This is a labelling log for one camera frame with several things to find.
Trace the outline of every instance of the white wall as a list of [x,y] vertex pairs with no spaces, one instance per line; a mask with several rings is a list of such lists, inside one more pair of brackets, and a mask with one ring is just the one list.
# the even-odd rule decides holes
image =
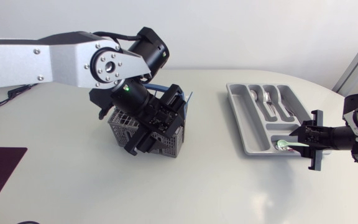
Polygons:
[[166,68],[270,70],[328,88],[358,51],[356,0],[0,0],[2,38],[143,26],[168,45]]

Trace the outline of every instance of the utensil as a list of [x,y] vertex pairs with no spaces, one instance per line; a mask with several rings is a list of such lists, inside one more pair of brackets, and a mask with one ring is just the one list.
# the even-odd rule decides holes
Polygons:
[[270,109],[273,111],[274,115],[276,115],[276,110],[274,109],[272,99],[270,98],[270,93],[268,91],[265,91],[264,97],[265,97],[266,103],[268,104]]
[[250,92],[251,92],[251,96],[253,97],[253,99],[255,101],[257,101],[258,100],[258,94],[256,94],[255,90],[251,90]]
[[298,142],[287,142],[286,140],[278,140],[275,145],[275,148],[280,151],[293,150],[290,146],[308,146],[308,145]]

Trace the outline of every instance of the robotic arm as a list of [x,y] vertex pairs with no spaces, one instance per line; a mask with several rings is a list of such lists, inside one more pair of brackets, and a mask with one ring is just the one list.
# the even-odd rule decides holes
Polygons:
[[[124,50],[118,39],[135,43]],[[161,38],[147,27],[136,36],[70,32],[39,40],[0,39],[0,87],[59,82],[92,88],[89,96],[101,108],[99,119],[115,105],[139,122],[124,147],[136,155],[136,149],[151,152],[162,146],[153,132],[170,138],[184,126],[180,87],[172,85],[158,99],[143,85],[153,79],[169,55]]]
[[298,142],[309,145],[292,146],[302,157],[311,158],[311,170],[321,170],[323,150],[350,150],[354,162],[358,162],[358,94],[347,96],[344,100],[343,120],[345,126],[329,128],[323,126],[323,112],[312,111],[314,119],[304,121],[292,132]]

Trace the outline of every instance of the fork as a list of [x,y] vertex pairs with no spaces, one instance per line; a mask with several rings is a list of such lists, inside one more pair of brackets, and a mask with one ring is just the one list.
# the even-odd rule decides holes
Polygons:
[[276,115],[276,110],[274,109],[272,99],[270,98],[270,93],[267,91],[265,91],[265,101],[268,104],[268,106],[270,107],[270,109],[273,111],[274,115]]

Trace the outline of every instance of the table surface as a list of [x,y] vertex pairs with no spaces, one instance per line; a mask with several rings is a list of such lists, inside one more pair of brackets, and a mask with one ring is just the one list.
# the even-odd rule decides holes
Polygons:
[[290,85],[325,126],[344,125],[342,96],[255,70],[161,70],[153,83],[194,92],[176,159],[119,147],[87,89],[46,83],[1,107],[0,147],[29,150],[0,193],[0,223],[358,223],[350,152],[325,156],[321,172],[247,156],[226,83]]

